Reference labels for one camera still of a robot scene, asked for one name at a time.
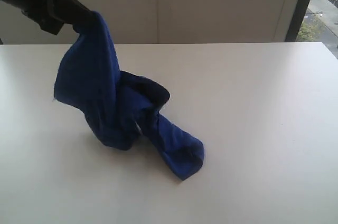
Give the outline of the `blue microfibre towel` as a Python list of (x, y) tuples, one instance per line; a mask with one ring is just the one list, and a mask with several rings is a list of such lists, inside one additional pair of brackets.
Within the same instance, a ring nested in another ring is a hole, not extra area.
[(120, 69), (108, 26), (98, 12), (89, 24), (73, 29), (79, 36), (59, 65), (55, 99), (80, 110), (105, 146), (127, 151), (144, 136), (179, 179), (198, 172), (204, 162), (203, 143), (160, 113), (169, 91)]

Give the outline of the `beige partition panel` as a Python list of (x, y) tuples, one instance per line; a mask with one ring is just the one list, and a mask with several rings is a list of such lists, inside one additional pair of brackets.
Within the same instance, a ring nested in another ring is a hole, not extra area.
[(79, 0), (117, 44), (282, 42), (298, 0)]

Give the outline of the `dark window frame post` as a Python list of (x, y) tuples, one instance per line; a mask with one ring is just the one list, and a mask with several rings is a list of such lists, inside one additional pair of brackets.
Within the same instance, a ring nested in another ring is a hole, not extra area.
[(310, 0), (298, 0), (290, 22), (285, 42), (295, 42)]

